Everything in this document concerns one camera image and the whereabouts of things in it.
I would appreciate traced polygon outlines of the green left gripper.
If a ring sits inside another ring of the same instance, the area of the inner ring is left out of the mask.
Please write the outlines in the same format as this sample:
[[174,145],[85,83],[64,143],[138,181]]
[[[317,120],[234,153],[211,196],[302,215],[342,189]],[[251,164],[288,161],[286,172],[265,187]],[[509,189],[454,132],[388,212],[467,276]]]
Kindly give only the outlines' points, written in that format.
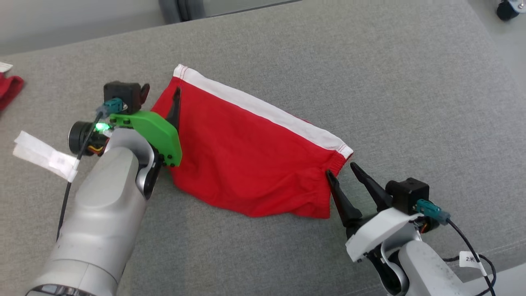
[[68,134],[68,147],[73,154],[101,157],[110,148],[110,138],[119,129],[135,131],[148,146],[158,153],[162,165],[177,167],[182,160],[179,141],[181,88],[177,87],[168,115],[162,118],[155,112],[138,111],[134,114],[113,113],[95,122],[78,121]]

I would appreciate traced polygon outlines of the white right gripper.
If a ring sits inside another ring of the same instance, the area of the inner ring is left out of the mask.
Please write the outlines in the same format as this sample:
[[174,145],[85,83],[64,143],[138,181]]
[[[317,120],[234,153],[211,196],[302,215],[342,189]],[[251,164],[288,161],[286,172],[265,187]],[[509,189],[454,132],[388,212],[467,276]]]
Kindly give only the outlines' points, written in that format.
[[[350,167],[357,180],[367,189],[376,204],[376,211],[379,212],[370,221],[359,227],[345,244],[350,259],[358,261],[376,246],[394,236],[402,227],[424,215],[422,213],[408,215],[396,208],[391,208],[392,196],[357,163],[351,162]],[[351,204],[334,173],[327,170],[326,178],[342,225],[344,227],[355,226],[362,219],[361,211]]]

